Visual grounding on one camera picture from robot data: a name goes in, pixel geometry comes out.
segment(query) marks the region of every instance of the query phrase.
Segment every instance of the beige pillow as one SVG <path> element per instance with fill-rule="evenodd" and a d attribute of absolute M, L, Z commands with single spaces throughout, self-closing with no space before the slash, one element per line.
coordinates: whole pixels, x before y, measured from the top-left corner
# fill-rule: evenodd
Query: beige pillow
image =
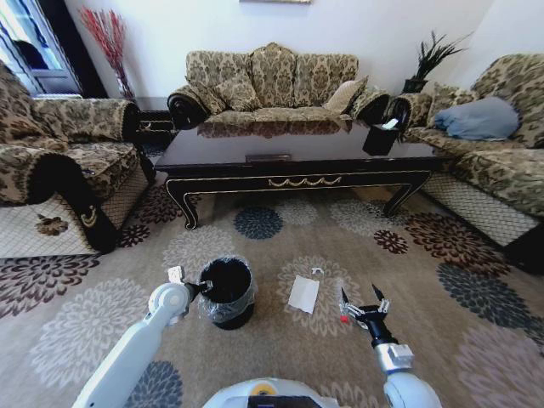
<path fill-rule="evenodd" d="M 227 104 L 215 94 L 213 89 L 207 87 L 200 81 L 190 81 L 187 79 L 187 82 L 193 88 L 193 92 L 195 92 L 201 100 L 202 104 L 206 106 L 206 109 L 208 109 L 212 115 L 218 115 L 227 109 Z"/>
<path fill-rule="evenodd" d="M 325 109 L 337 114 L 345 113 L 355 102 L 357 97 L 365 90 L 368 76 L 360 81 L 346 81 L 331 98 L 323 105 Z"/>
<path fill-rule="evenodd" d="M 255 89 L 247 72 L 221 82 L 213 89 L 233 111 L 248 112 L 261 108 Z"/>
<path fill-rule="evenodd" d="M 434 128 L 434 116 L 443 109 L 448 109 L 455 105 L 467 104 L 478 99 L 479 96 L 474 91 L 467 91 L 459 87 L 449 87 L 436 82 L 434 84 L 433 102 L 428 110 L 427 128 Z"/>

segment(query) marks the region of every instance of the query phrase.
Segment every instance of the carpet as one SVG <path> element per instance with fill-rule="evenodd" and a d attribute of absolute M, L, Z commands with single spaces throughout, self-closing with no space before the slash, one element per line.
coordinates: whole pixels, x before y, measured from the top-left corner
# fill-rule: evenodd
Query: carpet
<path fill-rule="evenodd" d="M 386 406 L 370 336 L 342 323 L 337 306 L 340 286 L 354 303 L 375 303 L 371 283 L 391 299 L 388 328 L 444 407 L 542 407 L 543 279 L 422 195 L 383 218 L 390 194 L 201 195 L 200 227 L 187 231 L 159 183 L 113 253 L 0 260 L 0 406 L 71 406 L 145 315 L 166 268 L 181 264 L 195 280 L 208 261 L 236 255 L 258 285 L 252 318 L 223 331 L 193 303 L 164 331 L 127 407 L 200 407 L 254 377 L 302 381 L 354 408 Z M 287 306 L 296 275 L 320 281 L 313 314 Z"/>

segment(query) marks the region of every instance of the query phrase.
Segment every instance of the black tissue box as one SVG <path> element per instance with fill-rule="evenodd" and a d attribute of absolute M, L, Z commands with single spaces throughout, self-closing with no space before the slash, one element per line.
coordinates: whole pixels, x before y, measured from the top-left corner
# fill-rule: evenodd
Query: black tissue box
<path fill-rule="evenodd" d="M 386 156 L 399 137 L 399 129 L 384 129 L 382 125 L 372 125 L 366 136 L 363 151 L 371 156 Z"/>

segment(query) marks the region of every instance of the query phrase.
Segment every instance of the coffee table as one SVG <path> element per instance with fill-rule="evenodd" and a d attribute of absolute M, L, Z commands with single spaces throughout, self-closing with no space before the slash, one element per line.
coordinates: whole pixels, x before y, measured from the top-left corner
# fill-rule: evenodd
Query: coffee table
<path fill-rule="evenodd" d="M 453 157 L 402 143 L 363 122 L 204 122 L 181 131 L 155 165 L 167 193 L 198 225 L 191 194 L 398 185 L 387 217 Z"/>

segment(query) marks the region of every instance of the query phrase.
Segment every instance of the table leg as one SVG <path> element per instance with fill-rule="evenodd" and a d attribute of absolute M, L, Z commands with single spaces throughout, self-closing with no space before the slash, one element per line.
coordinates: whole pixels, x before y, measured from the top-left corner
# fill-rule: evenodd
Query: table leg
<path fill-rule="evenodd" d="M 193 203 L 189 200 L 191 193 L 180 190 L 179 185 L 180 183 L 169 184 L 167 182 L 167 193 L 178 207 L 181 208 L 185 216 L 185 228 L 187 230 L 194 230 L 198 225 L 198 213 Z"/>
<path fill-rule="evenodd" d="M 425 182 L 431 177 L 431 173 L 415 174 L 413 180 L 409 184 L 402 184 L 394 193 L 393 197 L 383 207 L 383 215 L 388 218 L 394 217 L 397 209 L 423 187 Z"/>

